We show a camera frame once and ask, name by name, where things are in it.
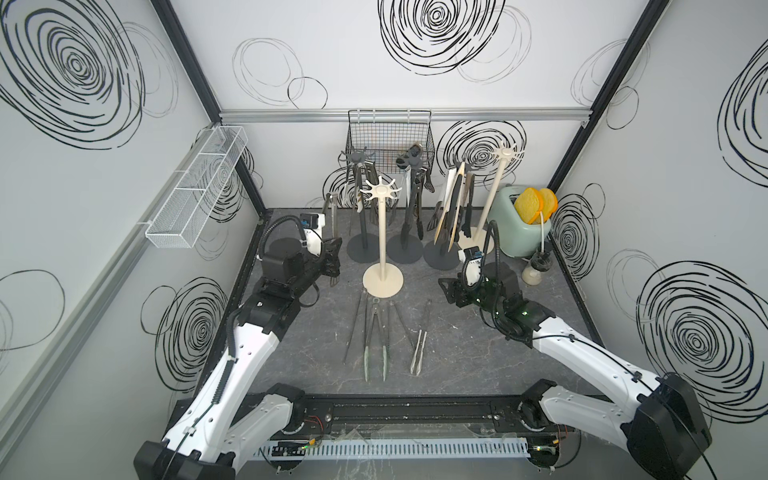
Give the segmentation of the slim black tongs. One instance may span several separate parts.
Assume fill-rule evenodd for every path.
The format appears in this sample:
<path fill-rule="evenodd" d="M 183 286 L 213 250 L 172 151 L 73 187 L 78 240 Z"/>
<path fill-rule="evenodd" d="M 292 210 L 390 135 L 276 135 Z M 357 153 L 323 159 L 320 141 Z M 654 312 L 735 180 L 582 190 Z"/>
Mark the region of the slim black tongs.
<path fill-rule="evenodd" d="M 464 216 L 463 216 L 463 224 L 462 224 L 462 233 L 466 238 L 470 238 L 471 233 L 471 222 L 472 222 L 472 203 L 473 203 L 473 197 L 474 197 L 474 190 L 475 190 L 475 174 L 470 173 L 467 177 L 467 199 L 465 201 L 464 205 Z"/>

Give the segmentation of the dark grey rack stand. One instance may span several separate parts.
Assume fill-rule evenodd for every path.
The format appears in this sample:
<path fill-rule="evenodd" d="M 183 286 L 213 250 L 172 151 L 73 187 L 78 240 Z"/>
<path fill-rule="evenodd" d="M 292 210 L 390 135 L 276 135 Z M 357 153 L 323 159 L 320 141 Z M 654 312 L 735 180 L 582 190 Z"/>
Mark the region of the dark grey rack stand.
<path fill-rule="evenodd" d="M 405 210 L 405 220 L 401 231 L 387 242 L 387 255 L 395 263 L 412 264 L 421 258 L 423 244 L 419 238 L 411 234 L 416 223 L 415 214 L 419 211 L 419 201 L 423 191 L 425 170 L 423 163 L 423 147 L 413 144 L 405 153 L 396 159 L 396 165 L 401 170 L 410 172 L 408 183 L 408 204 Z"/>
<path fill-rule="evenodd" d="M 362 164 L 364 166 L 364 171 L 365 171 L 366 163 L 371 163 L 372 157 L 373 155 L 367 153 L 365 149 L 352 150 L 351 152 L 348 152 L 346 154 L 346 160 L 352 165 L 353 178 L 354 178 L 354 166 L 356 164 Z M 378 237 L 376 235 L 369 233 L 367 230 L 365 208 L 362 213 L 360 214 L 357 213 L 357 215 L 358 215 L 358 220 L 360 224 L 360 233 L 350 238 L 347 246 L 347 254 L 350 257 L 350 259 L 356 263 L 370 264 L 370 263 L 373 263 L 375 260 L 377 260 L 379 257 Z"/>
<path fill-rule="evenodd" d="M 426 245 L 424 258 L 427 264 L 433 269 L 447 271 L 447 270 L 452 270 L 458 266 L 458 263 L 459 263 L 458 235 L 460 232 L 461 215 L 464 213 L 463 202 L 465 201 L 465 195 L 467 192 L 467 186 L 466 186 L 467 175 L 468 175 L 468 167 L 466 164 L 466 177 L 463 184 L 463 189 L 462 189 L 462 194 L 460 199 L 458 225 L 457 225 L 457 231 L 455 235 L 455 242 L 453 246 L 451 248 L 448 248 L 447 247 L 448 242 L 446 239 L 443 239 L 443 238 L 441 238 L 436 245 L 433 244 L 433 241 Z"/>

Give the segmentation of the cream rack stand front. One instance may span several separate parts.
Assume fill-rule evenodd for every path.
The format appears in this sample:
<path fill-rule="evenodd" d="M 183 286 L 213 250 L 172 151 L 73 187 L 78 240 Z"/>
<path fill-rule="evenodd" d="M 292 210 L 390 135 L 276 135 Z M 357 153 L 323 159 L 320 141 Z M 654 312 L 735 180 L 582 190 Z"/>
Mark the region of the cream rack stand front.
<path fill-rule="evenodd" d="M 377 183 L 366 182 L 368 188 L 362 193 L 375 199 L 378 204 L 378 246 L 379 260 L 377 265 L 371 265 L 365 271 L 362 281 L 367 292 L 373 297 L 387 299 L 395 296 L 403 287 L 404 278 L 401 270 L 387 261 L 387 234 L 386 234 L 386 201 L 396 199 L 396 193 L 400 188 L 394 188 L 394 181 L 386 183 L 382 176 Z"/>

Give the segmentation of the white handled steel tongs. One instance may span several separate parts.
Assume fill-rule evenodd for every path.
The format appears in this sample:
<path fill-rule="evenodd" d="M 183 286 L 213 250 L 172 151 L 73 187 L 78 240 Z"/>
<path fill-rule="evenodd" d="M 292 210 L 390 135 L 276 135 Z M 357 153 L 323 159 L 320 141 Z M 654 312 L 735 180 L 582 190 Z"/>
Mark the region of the white handled steel tongs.
<path fill-rule="evenodd" d="M 354 166 L 355 202 L 356 202 L 356 211 L 358 214 L 362 213 L 365 208 L 365 201 L 362 194 L 363 171 L 364 171 L 364 166 L 362 164 L 356 164 Z"/>

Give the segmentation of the cream tongs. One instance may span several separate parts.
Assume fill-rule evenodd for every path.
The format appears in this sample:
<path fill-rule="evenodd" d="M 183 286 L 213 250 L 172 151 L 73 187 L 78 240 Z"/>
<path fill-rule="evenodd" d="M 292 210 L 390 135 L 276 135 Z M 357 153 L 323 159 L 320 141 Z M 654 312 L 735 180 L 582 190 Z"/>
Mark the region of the cream tongs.
<path fill-rule="evenodd" d="M 418 332 L 418 338 L 416 346 L 414 348 L 414 354 L 410 365 L 410 374 L 413 376 L 419 376 L 422 370 L 423 356 L 426 345 L 426 338 L 428 334 L 428 328 L 430 324 L 432 311 L 432 300 L 428 299 L 425 303 L 424 312 L 422 315 L 422 324 Z"/>

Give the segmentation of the black ring tongs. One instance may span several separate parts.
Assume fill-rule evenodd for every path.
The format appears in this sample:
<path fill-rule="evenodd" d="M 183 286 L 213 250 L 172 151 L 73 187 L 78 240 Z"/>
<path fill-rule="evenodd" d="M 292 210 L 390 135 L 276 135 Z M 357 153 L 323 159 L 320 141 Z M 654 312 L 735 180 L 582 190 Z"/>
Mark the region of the black ring tongs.
<path fill-rule="evenodd" d="M 419 191 L 423 184 L 422 168 L 423 147 L 419 144 L 413 144 L 403 155 L 397 159 L 397 164 L 401 169 L 409 169 L 411 172 L 411 181 L 409 187 L 409 200 L 406 208 L 406 220 L 400 233 L 400 243 L 406 248 L 409 243 L 410 230 L 414 220 L 414 211 L 418 204 Z"/>

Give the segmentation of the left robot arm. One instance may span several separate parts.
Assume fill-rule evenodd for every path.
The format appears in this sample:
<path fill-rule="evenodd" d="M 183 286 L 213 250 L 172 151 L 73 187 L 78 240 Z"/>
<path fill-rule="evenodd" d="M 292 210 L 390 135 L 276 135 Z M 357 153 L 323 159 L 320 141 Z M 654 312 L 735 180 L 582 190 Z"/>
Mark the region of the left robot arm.
<path fill-rule="evenodd" d="M 160 442 L 145 442 L 133 465 L 141 479 L 233 479 L 271 436 L 299 430 L 300 389 L 277 385 L 242 418 L 248 391 L 304 308 L 320 277 L 340 274 L 340 238 L 324 239 L 322 214 L 286 215 L 257 249 L 262 276 L 225 322 L 225 349 L 191 405 Z"/>

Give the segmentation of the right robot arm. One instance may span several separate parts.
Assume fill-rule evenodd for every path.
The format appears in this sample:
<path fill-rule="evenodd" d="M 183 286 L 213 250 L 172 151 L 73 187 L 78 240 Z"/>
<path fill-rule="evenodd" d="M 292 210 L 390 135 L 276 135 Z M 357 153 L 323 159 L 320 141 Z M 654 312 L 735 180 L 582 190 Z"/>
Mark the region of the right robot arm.
<path fill-rule="evenodd" d="M 522 295 L 517 275 L 486 247 L 456 253 L 461 271 L 438 283 L 457 307 L 475 306 L 484 323 L 568 367 L 598 389 L 598 399 L 541 379 L 520 397 L 515 415 L 529 431 L 570 426 L 609 442 L 655 479 L 686 479 L 712 436 L 692 386 L 613 354 L 540 303 Z"/>

